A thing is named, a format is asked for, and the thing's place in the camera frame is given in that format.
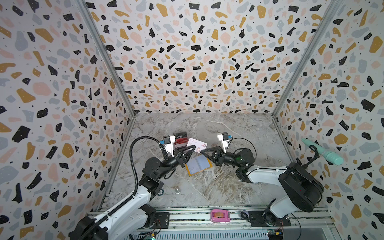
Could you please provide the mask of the black VIP card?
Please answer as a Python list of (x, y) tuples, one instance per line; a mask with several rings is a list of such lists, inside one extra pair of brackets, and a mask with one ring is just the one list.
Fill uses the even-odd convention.
[(185, 139), (188, 139), (187, 132), (179, 132), (179, 133), (174, 133), (176, 141), (183, 141)]

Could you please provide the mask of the yellow leather card holder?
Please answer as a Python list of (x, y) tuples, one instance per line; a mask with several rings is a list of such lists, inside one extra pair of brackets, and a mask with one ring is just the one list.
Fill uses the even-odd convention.
[(199, 155), (189, 160), (186, 164), (187, 172), (189, 176), (193, 176), (197, 173), (205, 171), (213, 167), (213, 164), (205, 156)]

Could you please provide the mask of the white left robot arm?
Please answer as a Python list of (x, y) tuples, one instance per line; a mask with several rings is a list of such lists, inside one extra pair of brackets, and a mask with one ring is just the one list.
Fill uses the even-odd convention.
[(112, 208), (94, 218), (84, 217), (69, 234), (71, 240), (119, 240), (137, 229), (156, 226), (156, 210), (149, 202), (158, 195), (164, 183), (160, 181), (178, 166), (185, 167), (196, 146), (175, 149), (173, 157), (146, 161), (138, 189)]

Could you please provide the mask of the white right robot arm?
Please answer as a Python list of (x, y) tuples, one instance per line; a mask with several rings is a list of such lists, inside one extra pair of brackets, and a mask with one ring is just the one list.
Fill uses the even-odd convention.
[(322, 200), (324, 187), (303, 165), (290, 163), (286, 167), (274, 168), (256, 166), (256, 158), (247, 148), (231, 153), (216, 146), (202, 150), (201, 154), (218, 167), (235, 167), (236, 176), (241, 182), (270, 184), (283, 190), (284, 197), (271, 200), (263, 212), (264, 222), (269, 225), (296, 211), (311, 213)]

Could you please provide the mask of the clear acrylic card stand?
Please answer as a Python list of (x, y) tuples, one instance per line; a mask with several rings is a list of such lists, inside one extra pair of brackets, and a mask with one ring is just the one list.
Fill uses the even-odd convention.
[(187, 132), (174, 133), (174, 136), (175, 136), (175, 143), (174, 143), (175, 148), (183, 148), (187, 146), (189, 141)]

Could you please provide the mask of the red card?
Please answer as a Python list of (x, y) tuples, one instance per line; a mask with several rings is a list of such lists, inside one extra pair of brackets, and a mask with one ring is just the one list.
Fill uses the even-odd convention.
[(181, 147), (186, 147), (188, 144), (188, 139), (185, 139), (183, 141), (175, 141), (175, 147), (176, 148), (181, 148)]

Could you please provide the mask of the pink tape measure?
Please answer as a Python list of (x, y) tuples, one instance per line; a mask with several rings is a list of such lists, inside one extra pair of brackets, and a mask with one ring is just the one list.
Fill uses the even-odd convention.
[(231, 221), (230, 212), (223, 209), (213, 209), (210, 213), (210, 220), (213, 223), (229, 223)]

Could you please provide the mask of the mint green microphone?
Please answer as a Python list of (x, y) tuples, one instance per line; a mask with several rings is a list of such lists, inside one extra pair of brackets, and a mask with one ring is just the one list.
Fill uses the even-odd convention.
[(316, 144), (315, 142), (309, 140), (309, 139), (302, 139), (302, 142), (309, 147), (312, 151), (314, 151), (315, 156), (314, 158), (309, 161), (306, 166), (310, 165), (312, 162), (314, 162), (316, 159), (318, 159), (320, 156), (324, 157), (326, 161), (328, 161), (331, 164), (334, 165), (341, 165), (344, 163), (344, 158), (342, 158), (339, 154), (336, 152), (332, 152), (329, 150), (326, 150), (322, 146)]

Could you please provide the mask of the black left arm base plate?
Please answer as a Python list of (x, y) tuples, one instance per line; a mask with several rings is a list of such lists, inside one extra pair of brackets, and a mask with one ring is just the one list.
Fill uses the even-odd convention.
[(143, 224), (139, 225), (138, 230), (163, 230), (168, 229), (170, 224), (170, 212), (156, 212), (149, 216)]

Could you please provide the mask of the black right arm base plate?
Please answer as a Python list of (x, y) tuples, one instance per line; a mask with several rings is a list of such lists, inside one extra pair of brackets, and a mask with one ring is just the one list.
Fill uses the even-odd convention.
[(284, 226), (290, 227), (291, 221), (288, 216), (285, 216), (281, 219), (273, 215), (270, 210), (272, 203), (276, 199), (273, 199), (267, 208), (263, 211), (246, 211), (241, 212), (241, 218), (246, 220), (251, 224), (251, 227), (279, 227), (283, 228)]

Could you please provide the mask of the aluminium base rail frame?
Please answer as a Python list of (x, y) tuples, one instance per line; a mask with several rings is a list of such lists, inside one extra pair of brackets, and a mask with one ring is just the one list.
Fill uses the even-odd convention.
[[(279, 227), (251, 227), (251, 224), (241, 218), (241, 212), (263, 211), (260, 206), (235, 206), (221, 208), (230, 212), (229, 223), (213, 223), (210, 213), (213, 208), (163, 208), (155, 209), (156, 212), (170, 212), (170, 224), (163, 230), (136, 230), (119, 240), (250, 240), (270, 239), (281, 234), (284, 240), (310, 240), (325, 239), (338, 240), (335, 225), (329, 212), (324, 208), (315, 208), (313, 212), (296, 211), (288, 215), (291, 226)], [(103, 212), (90, 213), (94, 218)]]

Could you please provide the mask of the aluminium corner post left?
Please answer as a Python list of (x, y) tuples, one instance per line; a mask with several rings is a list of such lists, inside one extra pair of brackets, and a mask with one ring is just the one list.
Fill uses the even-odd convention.
[(108, 69), (108, 71), (110, 72), (111, 76), (112, 76), (112, 79), (114, 80), (115, 82), (115, 85), (125, 103), (125, 106), (127, 107), (128, 109), (128, 113), (130, 115), (130, 117), (134, 118), (135, 117), (135, 112), (132, 108), (132, 105), (131, 105), (131, 102), (125, 92), (125, 89), (123, 87), (123, 84), (121, 83), (120, 81), (120, 78), (118, 76), (118, 73), (113, 65), (113, 62), (111, 60), (111, 58), (109, 57), (108, 53), (107, 53), (107, 49), (106, 49), (106, 46), (105, 44), (103, 43), (102, 41), (102, 38), (100, 36), (100, 33), (97, 29), (97, 26), (95, 25), (94, 21), (93, 21), (93, 18), (92, 18), (92, 15), (90, 13), (90, 11), (88, 10), (88, 7), (87, 7), (87, 4), (85, 1), (81, 1), (81, 0), (76, 0), (75, 1), (76, 5), (77, 5), (77, 8), (78, 10), (80, 11), (80, 14), (82, 16), (82, 18), (84, 19), (85, 21), (85, 24), (87, 26), (87, 28), (89, 29), (90, 31), (90, 34), (96, 44), (96, 47), (98, 48), (99, 50), (99, 53), (101, 55), (101, 57), (103, 58), (103, 61), (105, 62), (106, 64), (106, 68)]

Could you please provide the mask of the aluminium corner post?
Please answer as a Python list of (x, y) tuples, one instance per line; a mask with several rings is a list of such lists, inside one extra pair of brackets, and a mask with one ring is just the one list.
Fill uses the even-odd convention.
[(331, 20), (333, 17), (337, 14), (338, 9), (341, 7), (342, 3), (344, 1), (342, 0), (334, 0), (330, 1), (330, 5), (325, 11), (325, 14), (323, 16), (323, 19), (321, 20), (317, 31), (314, 33), (307, 49), (305, 50), (301, 60), (298, 63), (297, 68), (295, 69), (291, 79), (289, 80), (288, 84), (284, 88), (283, 94), (278, 101), (275, 110), (272, 113), (273, 119), (277, 117), (280, 110), (283, 108), (290, 92), (293, 90), (296, 82), (298, 81), (301, 72), (303, 71), (304, 67), (306, 66), (307, 62), (311, 58), (311, 55), (315, 52), (317, 44), (322, 40), (322, 37), (325, 35), (325, 32), (327, 30), (327, 27), (329, 26)]
[(127, 107), (128, 109), (128, 113), (130, 115), (130, 117), (134, 118), (135, 117), (135, 112), (132, 108), (132, 105), (131, 105), (131, 102), (125, 92), (125, 89), (123, 87), (123, 84), (121, 83), (120, 81), (120, 78), (118, 76), (118, 73), (113, 65), (113, 62), (111, 60), (111, 58), (109, 57), (108, 53), (107, 53), (107, 49), (106, 49), (106, 46), (105, 44), (103, 43), (102, 41), (102, 38), (100, 36), (100, 33), (97, 29), (97, 26), (95, 25), (94, 21), (93, 21), (93, 18), (92, 18), (92, 15), (90, 13), (90, 11), (88, 10), (88, 7), (87, 7), (87, 4), (85, 1), (81, 1), (81, 0), (76, 0), (75, 1), (76, 5), (77, 5), (77, 8), (78, 10), (80, 11), (80, 14), (82, 16), (82, 18), (84, 19), (85, 21), (85, 24), (87, 26), (87, 28), (89, 29), (90, 31), (90, 34), (96, 44), (96, 47), (98, 48), (99, 50), (99, 53), (101, 55), (101, 57), (103, 58), (103, 61), (105, 62), (106, 64), (106, 68), (108, 69), (108, 71), (110, 72), (111, 76), (112, 76), (112, 79), (114, 80), (115, 82), (115, 85), (125, 103), (125, 106)]

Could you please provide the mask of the aluminium corner post right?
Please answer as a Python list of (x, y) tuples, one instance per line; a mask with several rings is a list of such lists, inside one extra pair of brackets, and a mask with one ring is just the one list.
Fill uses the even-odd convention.
[(311, 55), (315, 52), (317, 44), (322, 40), (322, 37), (325, 35), (325, 32), (327, 30), (327, 27), (329, 26), (331, 20), (333, 17), (337, 14), (338, 9), (341, 7), (342, 3), (344, 1), (342, 0), (334, 0), (330, 1), (330, 5), (325, 11), (325, 14), (323, 16), (323, 19), (321, 20), (317, 31), (314, 33), (307, 49), (305, 50), (301, 60), (298, 63), (297, 68), (295, 69), (291, 79), (289, 80), (288, 84), (284, 88), (283, 94), (278, 101), (275, 110), (272, 113), (273, 119), (277, 117), (280, 110), (283, 108), (290, 92), (293, 90), (296, 82), (298, 81), (301, 72), (303, 71), (304, 67), (306, 66), (307, 62), (311, 58)]

